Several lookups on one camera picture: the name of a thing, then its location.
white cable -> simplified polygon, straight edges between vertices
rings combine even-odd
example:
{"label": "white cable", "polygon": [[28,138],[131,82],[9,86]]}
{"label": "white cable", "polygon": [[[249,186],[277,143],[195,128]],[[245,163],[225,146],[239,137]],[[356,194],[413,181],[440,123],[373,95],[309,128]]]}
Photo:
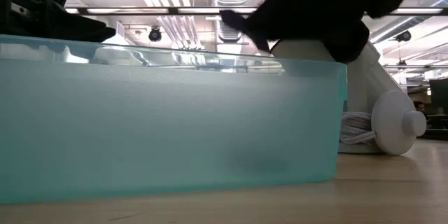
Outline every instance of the white cable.
{"label": "white cable", "polygon": [[363,112],[346,112],[342,116],[340,141],[344,144],[368,144],[377,136],[372,131],[372,115]]}

black object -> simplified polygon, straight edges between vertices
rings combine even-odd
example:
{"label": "black object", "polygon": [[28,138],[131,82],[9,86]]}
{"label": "black object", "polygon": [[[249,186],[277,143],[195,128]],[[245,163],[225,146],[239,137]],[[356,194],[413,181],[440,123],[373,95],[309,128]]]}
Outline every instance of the black object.
{"label": "black object", "polygon": [[431,89],[431,106],[448,107],[448,78],[440,80],[429,80]]}
{"label": "black object", "polygon": [[162,39],[162,34],[160,33],[160,27],[151,27],[151,31],[148,36],[149,40],[152,42],[158,42]]}
{"label": "black object", "polygon": [[[115,29],[103,22],[65,11],[67,0],[0,0],[0,34],[64,39],[85,42],[103,42],[116,34]],[[17,43],[2,39],[2,43]],[[29,41],[31,48],[48,46],[61,52],[63,45],[50,41]],[[95,49],[70,48],[71,53],[90,59]]]}
{"label": "black object", "polygon": [[369,30],[361,18],[383,17],[403,0],[265,0],[247,19],[232,10],[220,12],[229,27],[247,35],[259,50],[268,40],[316,39],[338,62],[358,58]]}
{"label": "black object", "polygon": [[411,38],[412,38],[411,33],[409,31],[405,31],[405,32],[400,33],[399,35],[397,35],[395,37],[395,40],[398,41],[398,42],[401,42],[401,41],[407,42],[407,41],[410,41]]}

translucent plastic bin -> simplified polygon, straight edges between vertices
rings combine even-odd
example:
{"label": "translucent plastic bin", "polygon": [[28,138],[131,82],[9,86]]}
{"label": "translucent plastic bin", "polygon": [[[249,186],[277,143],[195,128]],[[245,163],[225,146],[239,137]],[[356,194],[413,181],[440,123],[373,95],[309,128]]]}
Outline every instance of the translucent plastic bin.
{"label": "translucent plastic bin", "polygon": [[274,186],[336,171],[343,64],[0,43],[0,203]]}

table surface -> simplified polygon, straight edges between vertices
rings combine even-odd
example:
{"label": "table surface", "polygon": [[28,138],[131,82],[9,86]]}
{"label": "table surface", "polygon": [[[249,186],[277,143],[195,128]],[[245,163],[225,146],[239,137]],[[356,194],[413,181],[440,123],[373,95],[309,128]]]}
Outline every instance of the table surface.
{"label": "table surface", "polygon": [[339,155],[332,181],[157,197],[0,206],[1,224],[446,223],[448,142],[404,156]]}

security camera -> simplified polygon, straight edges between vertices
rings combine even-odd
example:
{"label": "security camera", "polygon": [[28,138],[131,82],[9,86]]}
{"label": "security camera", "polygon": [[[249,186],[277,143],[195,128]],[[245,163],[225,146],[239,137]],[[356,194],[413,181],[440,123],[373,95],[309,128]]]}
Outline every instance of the security camera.
{"label": "security camera", "polygon": [[397,35],[395,37],[395,40],[398,42],[401,42],[401,41],[408,42],[411,40],[411,38],[412,38],[411,33],[409,31],[405,31],[405,32]]}
{"label": "security camera", "polygon": [[162,34],[160,33],[160,27],[151,27],[151,31],[148,36],[149,40],[152,42],[158,42],[162,39]]}

